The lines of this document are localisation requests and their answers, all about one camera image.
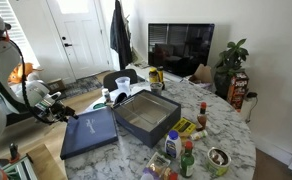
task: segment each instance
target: hanging jacket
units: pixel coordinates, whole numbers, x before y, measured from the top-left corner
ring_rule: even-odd
[[[130,42],[126,33],[120,2],[116,0],[110,28],[110,47],[118,53],[120,69],[133,61]]]

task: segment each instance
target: marble table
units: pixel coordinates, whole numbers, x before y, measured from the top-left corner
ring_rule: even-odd
[[[190,179],[215,179],[205,167],[205,155],[211,147],[225,150],[232,158],[228,172],[216,179],[252,179],[256,152],[250,138],[250,130],[239,114],[227,102],[215,94],[188,83],[165,82],[162,96],[181,104],[183,117],[195,121],[202,101],[207,103],[208,137],[194,142],[195,171]],[[133,86],[147,86],[147,82]],[[69,179],[140,179],[142,170],[152,155],[164,149],[165,139],[150,149],[117,125],[118,142],[65,160]],[[180,159],[170,167],[179,172]]]

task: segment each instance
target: television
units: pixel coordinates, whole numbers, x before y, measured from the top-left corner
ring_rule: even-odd
[[[148,64],[177,76],[207,64],[214,24],[148,24]]]

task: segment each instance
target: chair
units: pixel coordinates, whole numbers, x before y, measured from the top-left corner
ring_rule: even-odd
[[[138,82],[137,73],[134,69],[124,69],[121,71],[113,72],[111,74],[107,74],[103,80],[104,88],[107,88],[109,91],[117,89],[117,84],[115,80],[123,76],[130,78],[130,84],[135,84]]]

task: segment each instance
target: plant pot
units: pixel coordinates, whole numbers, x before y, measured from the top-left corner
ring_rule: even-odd
[[[216,87],[216,94],[225,100],[227,98],[230,80],[231,80],[231,77],[228,76],[228,74],[217,73],[217,72],[215,73],[214,83]]]

